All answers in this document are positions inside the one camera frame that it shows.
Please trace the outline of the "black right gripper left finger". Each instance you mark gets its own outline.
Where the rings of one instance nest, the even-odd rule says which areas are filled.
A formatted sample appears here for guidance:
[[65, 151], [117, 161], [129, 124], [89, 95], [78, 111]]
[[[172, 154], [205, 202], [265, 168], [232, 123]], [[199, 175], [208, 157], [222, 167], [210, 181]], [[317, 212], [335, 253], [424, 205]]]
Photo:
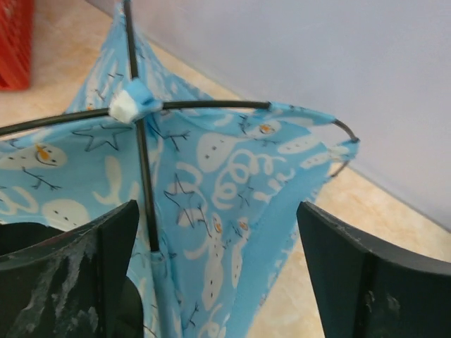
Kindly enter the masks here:
[[142, 337], [144, 309], [127, 271], [136, 201], [64, 232], [1, 226], [2, 337]]

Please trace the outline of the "thin black tent pole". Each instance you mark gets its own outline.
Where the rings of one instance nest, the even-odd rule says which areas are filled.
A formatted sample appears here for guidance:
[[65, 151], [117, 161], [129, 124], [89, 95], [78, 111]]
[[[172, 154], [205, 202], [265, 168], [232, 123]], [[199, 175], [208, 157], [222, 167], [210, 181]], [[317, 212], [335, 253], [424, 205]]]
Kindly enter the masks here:
[[[128, 55], [130, 64], [130, 76], [132, 80], [139, 77], [137, 54], [135, 48], [135, 35], [132, 21], [132, 11], [130, 1], [123, 1], [123, 10], [125, 15], [125, 30], [128, 40]], [[149, 247], [151, 252], [159, 251], [158, 227], [156, 214], [154, 210], [154, 197], [152, 191], [152, 179], [149, 167], [149, 156], [147, 149], [147, 138], [145, 123], [143, 120], [136, 122], [137, 145], [140, 157], [140, 171], [142, 176], [142, 185], [144, 193], [144, 211], [146, 226], [149, 238]]]

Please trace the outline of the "blue patterned pet tent fabric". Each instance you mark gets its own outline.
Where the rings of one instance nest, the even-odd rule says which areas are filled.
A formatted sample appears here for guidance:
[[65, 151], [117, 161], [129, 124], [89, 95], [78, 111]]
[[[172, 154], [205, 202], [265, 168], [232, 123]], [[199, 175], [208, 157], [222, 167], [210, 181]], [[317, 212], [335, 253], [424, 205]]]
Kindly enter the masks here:
[[[139, 77], [130, 76], [123, 3], [101, 55], [64, 114], [109, 114], [1, 135], [1, 226], [64, 232], [136, 201], [127, 276], [144, 309], [142, 337], [243, 337], [296, 240], [295, 211], [339, 162], [307, 121], [249, 108], [163, 111], [163, 102], [210, 101], [165, 69], [135, 30]], [[151, 252], [136, 122], [145, 123], [159, 251]], [[86, 151], [92, 128], [132, 129]]]

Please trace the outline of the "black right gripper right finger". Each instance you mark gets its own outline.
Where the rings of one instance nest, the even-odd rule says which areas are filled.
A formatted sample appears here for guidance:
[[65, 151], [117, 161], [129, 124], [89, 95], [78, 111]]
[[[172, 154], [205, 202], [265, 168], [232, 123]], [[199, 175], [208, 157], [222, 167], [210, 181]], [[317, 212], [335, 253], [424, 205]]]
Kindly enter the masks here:
[[310, 202], [299, 205], [297, 222], [325, 337], [450, 336], [450, 263]]

